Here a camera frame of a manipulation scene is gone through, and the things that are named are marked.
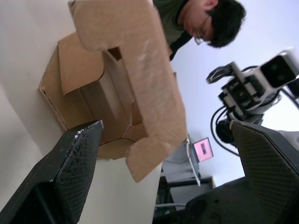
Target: desk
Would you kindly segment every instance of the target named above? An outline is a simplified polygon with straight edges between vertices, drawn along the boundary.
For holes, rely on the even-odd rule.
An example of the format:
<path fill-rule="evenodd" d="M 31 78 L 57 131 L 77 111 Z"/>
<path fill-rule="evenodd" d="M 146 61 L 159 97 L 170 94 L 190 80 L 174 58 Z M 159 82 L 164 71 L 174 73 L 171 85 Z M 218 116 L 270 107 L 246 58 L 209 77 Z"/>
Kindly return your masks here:
<path fill-rule="evenodd" d="M 37 87 L 74 30 L 66 0 L 0 1 L 0 210 L 62 134 Z M 136 184 L 124 160 L 98 161 L 80 223 L 151 223 L 160 170 Z"/>

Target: textured black plastic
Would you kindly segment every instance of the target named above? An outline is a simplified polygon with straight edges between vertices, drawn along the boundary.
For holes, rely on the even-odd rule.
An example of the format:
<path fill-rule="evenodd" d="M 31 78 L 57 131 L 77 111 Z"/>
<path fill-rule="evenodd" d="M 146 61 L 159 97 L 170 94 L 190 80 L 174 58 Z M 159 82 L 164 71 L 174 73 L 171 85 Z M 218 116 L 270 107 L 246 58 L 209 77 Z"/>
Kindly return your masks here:
<path fill-rule="evenodd" d="M 75 127 L 30 171 L 0 213 L 0 224 L 76 224 L 90 188 L 102 122 Z"/>
<path fill-rule="evenodd" d="M 183 224 L 271 224 L 271 221 L 244 177 L 188 202 Z"/>
<path fill-rule="evenodd" d="M 232 131 L 247 180 L 272 222 L 299 223 L 299 152 L 262 126 L 234 122 Z"/>
<path fill-rule="evenodd" d="M 54 182 L 62 198 L 62 205 L 74 223 L 80 219 L 93 180 L 99 147 L 99 141 L 95 141 L 97 134 L 93 129 L 78 134 Z"/>

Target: pink screen display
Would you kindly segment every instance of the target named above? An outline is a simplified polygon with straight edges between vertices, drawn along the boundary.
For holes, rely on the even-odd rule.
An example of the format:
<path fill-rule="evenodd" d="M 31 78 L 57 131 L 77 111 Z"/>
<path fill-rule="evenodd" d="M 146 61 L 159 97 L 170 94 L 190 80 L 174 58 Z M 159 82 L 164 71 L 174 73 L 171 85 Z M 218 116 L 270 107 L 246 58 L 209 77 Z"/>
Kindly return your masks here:
<path fill-rule="evenodd" d="M 196 142 L 194 144 L 194 148 L 198 156 L 198 160 L 200 162 L 208 160 L 214 156 L 211 149 L 209 138 Z"/>

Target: cardboard box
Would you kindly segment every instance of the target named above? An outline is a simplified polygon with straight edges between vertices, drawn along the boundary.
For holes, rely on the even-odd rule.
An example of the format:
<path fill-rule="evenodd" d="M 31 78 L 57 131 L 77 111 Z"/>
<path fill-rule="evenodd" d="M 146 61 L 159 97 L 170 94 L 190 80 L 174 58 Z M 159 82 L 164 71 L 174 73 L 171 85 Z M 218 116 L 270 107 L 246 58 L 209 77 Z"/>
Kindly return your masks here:
<path fill-rule="evenodd" d="M 103 120 L 99 157 L 126 157 L 139 182 L 187 138 L 160 18 L 146 0 L 69 6 L 78 35 L 58 42 L 39 91 L 64 130 Z"/>

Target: eyeglasses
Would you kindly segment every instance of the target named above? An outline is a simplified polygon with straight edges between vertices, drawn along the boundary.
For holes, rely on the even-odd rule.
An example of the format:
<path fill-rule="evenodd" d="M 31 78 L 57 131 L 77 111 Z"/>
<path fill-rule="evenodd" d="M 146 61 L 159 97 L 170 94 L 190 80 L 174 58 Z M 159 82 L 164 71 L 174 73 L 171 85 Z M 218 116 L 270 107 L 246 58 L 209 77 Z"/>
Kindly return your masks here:
<path fill-rule="evenodd" d="M 201 38 L 200 34 L 202 33 L 202 28 L 205 26 L 205 23 L 207 21 L 207 19 L 209 18 L 210 16 L 208 16 L 201 24 L 201 26 L 198 28 L 197 30 L 197 37 L 194 38 L 195 42 L 197 45 L 200 45 L 202 42 L 204 42 L 204 40 Z"/>

